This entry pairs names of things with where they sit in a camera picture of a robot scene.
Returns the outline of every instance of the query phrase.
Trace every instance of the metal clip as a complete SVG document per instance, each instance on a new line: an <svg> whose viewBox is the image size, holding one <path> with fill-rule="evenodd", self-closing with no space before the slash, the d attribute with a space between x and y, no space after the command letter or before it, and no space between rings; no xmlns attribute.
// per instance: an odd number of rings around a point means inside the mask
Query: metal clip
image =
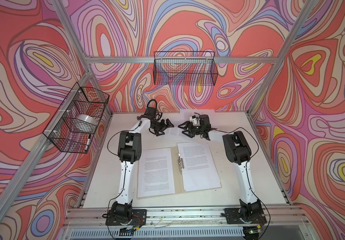
<svg viewBox="0 0 345 240"><path fill-rule="evenodd" d="M184 169L183 158L180 158L180 153L178 153L178 155L179 155L178 157L179 171L180 171L180 174L182 174L182 169Z"/></svg>

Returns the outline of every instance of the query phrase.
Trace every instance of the black mounting plate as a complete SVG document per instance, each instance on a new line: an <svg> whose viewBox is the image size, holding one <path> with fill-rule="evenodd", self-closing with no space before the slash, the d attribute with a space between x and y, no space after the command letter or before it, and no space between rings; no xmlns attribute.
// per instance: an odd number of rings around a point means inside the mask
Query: black mounting plate
<svg viewBox="0 0 345 240"><path fill-rule="evenodd" d="M230 208L230 209L224 209L224 213L226 214L226 220L227 224L245 224L240 217L239 217L239 208ZM263 213L256 216L256 219L254 219L250 224L264 224L267 223L266 217Z"/></svg>
<svg viewBox="0 0 345 240"><path fill-rule="evenodd" d="M132 209L132 214L140 216L143 219L143 224L146 224L147 209ZM137 226L140 224L141 222L139 218L132 216L130 225ZM122 226L122 224L118 221L118 219L116 217L113 217L111 209L108 210L108 214L106 218L106 226Z"/></svg>

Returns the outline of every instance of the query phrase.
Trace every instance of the wire mesh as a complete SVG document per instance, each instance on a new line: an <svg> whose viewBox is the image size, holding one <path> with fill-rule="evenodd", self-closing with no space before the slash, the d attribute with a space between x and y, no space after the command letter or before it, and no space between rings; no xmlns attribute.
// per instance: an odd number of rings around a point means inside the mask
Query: wire mesh
<svg viewBox="0 0 345 240"><path fill-rule="evenodd" d="M87 153L98 125L78 119L81 114L92 117L98 124L109 100L101 90L80 87L74 99L48 138L61 152Z"/></svg>
<svg viewBox="0 0 345 240"><path fill-rule="evenodd" d="M183 53L154 52L154 84L214 86L218 77L218 69L213 60L215 53Z"/></svg>

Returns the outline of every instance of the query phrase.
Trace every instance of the black wire basket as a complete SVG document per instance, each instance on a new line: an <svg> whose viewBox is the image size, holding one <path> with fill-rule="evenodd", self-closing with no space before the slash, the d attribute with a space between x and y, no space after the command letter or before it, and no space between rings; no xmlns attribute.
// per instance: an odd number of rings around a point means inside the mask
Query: black wire basket
<svg viewBox="0 0 345 240"><path fill-rule="evenodd" d="M79 87L50 134L43 133L61 152L87 153L109 97L99 89Z"/></svg>
<svg viewBox="0 0 345 240"><path fill-rule="evenodd" d="M154 84L214 86L214 56L213 51L155 51Z"/></svg>

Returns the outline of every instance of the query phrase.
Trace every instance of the wall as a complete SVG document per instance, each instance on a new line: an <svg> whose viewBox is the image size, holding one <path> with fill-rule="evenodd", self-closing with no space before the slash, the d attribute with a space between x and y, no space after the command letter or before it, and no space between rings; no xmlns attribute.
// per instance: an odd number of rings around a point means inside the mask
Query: wall
<svg viewBox="0 0 345 240"><path fill-rule="evenodd" d="M106 1L66 3L90 56L153 56L154 51L213 50L217 56L276 56L303 1ZM113 111L201 108L245 111L269 69L264 64L219 64L215 86L156 86L148 64L91 66L112 98Z"/></svg>
<svg viewBox="0 0 345 240"><path fill-rule="evenodd" d="M345 240L345 0L323 0L253 115L320 239Z"/></svg>
<svg viewBox="0 0 345 240"><path fill-rule="evenodd" d="M50 1L0 1L0 194L84 70ZM53 239L86 178L88 154L50 145L0 225L0 239Z"/></svg>

